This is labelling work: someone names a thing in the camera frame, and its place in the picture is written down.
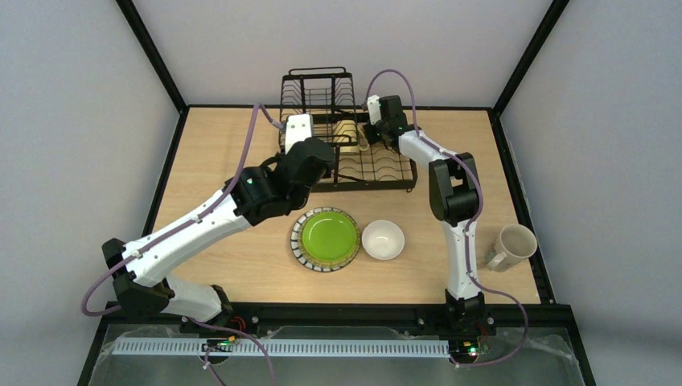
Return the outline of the plain white bowl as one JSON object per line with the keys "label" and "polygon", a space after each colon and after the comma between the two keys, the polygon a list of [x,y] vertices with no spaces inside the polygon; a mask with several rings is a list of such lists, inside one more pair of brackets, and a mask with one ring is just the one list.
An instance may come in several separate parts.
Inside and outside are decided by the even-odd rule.
{"label": "plain white bowl", "polygon": [[361,240],[366,253],[381,261],[398,257],[405,247],[402,229],[388,220],[372,221],[362,231]]}

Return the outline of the green plate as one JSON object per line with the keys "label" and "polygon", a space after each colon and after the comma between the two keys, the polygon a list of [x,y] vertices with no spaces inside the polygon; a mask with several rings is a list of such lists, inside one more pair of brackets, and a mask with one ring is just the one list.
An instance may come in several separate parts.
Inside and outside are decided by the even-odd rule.
{"label": "green plate", "polygon": [[359,248],[359,229],[339,211],[312,215],[302,226],[302,251],[314,265],[340,266],[352,261]]}

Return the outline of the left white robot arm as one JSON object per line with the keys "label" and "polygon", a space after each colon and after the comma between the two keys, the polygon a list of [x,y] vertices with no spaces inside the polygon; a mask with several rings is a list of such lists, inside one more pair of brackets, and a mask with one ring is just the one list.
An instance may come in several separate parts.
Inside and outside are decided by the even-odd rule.
{"label": "left white robot arm", "polygon": [[101,246],[118,301],[116,311],[141,321],[173,314],[200,322],[232,307],[218,285],[200,285],[170,275],[207,247],[264,220],[306,205],[312,187],[331,174],[335,152],[318,138],[296,142],[259,166],[244,168],[207,201],[159,231]]}

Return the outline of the yellow mug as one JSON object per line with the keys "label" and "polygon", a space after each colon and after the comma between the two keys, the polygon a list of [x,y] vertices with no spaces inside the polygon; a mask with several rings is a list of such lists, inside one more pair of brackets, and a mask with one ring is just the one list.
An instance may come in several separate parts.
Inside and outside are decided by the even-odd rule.
{"label": "yellow mug", "polygon": [[352,120],[342,120],[335,124],[332,141],[338,145],[341,155],[359,154],[370,149],[364,131]]}

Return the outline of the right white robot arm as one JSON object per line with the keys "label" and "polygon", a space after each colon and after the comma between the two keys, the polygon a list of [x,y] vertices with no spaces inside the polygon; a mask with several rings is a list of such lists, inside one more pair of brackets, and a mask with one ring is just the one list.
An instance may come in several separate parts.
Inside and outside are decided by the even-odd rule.
{"label": "right white robot arm", "polygon": [[472,154],[458,154],[430,138],[417,124],[409,124],[397,95],[372,95],[365,102],[367,139],[386,147],[428,171],[429,207],[442,226],[448,256],[444,315],[447,329],[476,332],[485,311],[478,285],[475,231],[483,194]]}

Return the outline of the blue striped white plate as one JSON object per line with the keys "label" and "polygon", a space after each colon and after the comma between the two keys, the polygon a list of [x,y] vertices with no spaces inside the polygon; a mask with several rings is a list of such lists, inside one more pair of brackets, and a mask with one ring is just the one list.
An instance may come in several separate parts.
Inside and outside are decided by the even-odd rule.
{"label": "blue striped white plate", "polygon": [[[351,217],[347,212],[345,212],[341,209],[338,209],[336,207],[317,207],[317,208],[314,208],[312,210],[309,210],[308,212],[304,213],[302,216],[300,216],[296,220],[296,222],[294,223],[294,225],[290,231],[290,249],[294,255],[295,260],[298,263],[300,263],[302,266],[304,266],[305,268],[310,269],[310,270],[315,271],[315,272],[319,272],[319,273],[330,273],[330,272],[338,271],[338,270],[346,267],[355,258],[352,261],[349,261],[347,264],[340,265],[340,266],[328,266],[328,265],[320,266],[320,265],[314,265],[313,262],[309,258],[306,258],[303,255],[302,237],[301,237],[302,226],[312,215],[317,214],[317,213],[322,212],[322,211],[339,211],[339,212],[342,212],[342,213],[346,214],[347,216]],[[359,247],[360,247],[360,230],[359,230]]]}

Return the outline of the beige mug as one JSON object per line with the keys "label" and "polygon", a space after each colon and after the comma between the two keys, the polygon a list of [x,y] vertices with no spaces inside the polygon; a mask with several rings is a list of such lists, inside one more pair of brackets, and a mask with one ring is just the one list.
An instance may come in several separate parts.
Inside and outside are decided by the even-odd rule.
{"label": "beige mug", "polygon": [[521,224],[503,227],[484,261],[485,266],[494,272],[505,272],[529,259],[538,249],[536,235]]}

